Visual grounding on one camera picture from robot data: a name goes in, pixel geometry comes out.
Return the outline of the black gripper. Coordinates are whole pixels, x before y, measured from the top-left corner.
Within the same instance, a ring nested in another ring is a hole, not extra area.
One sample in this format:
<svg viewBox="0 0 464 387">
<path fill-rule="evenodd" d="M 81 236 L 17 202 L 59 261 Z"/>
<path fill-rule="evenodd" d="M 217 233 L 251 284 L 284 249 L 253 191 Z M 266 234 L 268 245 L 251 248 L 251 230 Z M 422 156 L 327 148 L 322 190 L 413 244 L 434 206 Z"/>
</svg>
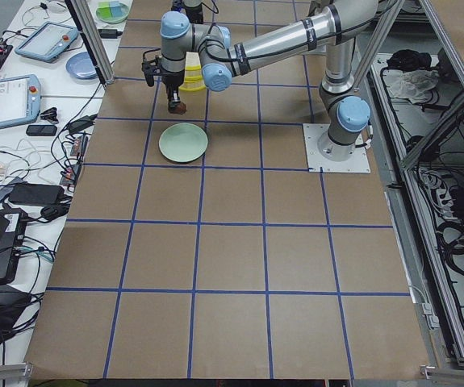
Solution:
<svg viewBox="0 0 464 387">
<path fill-rule="evenodd" d="M 168 106 L 178 105 L 180 103 L 179 87 L 183 83 L 183 71 L 165 72 L 162 76 L 162 82 L 168 98 Z"/>
</svg>

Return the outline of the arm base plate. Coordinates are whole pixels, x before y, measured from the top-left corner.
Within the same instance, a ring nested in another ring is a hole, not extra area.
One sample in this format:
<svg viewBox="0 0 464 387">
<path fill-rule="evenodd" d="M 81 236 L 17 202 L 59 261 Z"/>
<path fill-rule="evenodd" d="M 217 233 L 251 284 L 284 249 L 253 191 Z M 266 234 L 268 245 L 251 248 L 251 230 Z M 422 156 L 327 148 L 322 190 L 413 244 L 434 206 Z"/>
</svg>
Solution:
<svg viewBox="0 0 464 387">
<path fill-rule="evenodd" d="M 311 173 L 370 173 L 362 136 L 355 144 L 338 145 L 328 136 L 328 124 L 303 124 L 307 169 Z"/>
</svg>

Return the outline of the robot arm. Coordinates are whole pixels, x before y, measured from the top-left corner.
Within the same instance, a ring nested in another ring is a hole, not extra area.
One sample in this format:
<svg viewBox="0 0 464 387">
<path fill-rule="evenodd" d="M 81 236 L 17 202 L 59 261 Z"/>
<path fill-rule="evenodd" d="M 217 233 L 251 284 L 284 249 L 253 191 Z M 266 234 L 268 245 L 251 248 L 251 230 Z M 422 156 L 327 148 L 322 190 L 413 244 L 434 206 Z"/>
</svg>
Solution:
<svg viewBox="0 0 464 387">
<path fill-rule="evenodd" d="M 220 92 L 234 77 L 324 46 L 327 67 L 321 88 L 331 95 L 346 93 L 354 80 L 348 52 L 377 8 L 376 1 L 332 1 L 316 15 L 237 44 L 231 43 L 226 27 L 192 23 L 182 12 L 170 10 L 161 17 L 161 55 L 157 58 L 168 111 L 186 111 L 179 88 L 189 52 L 199 56 L 205 86 Z"/>
</svg>

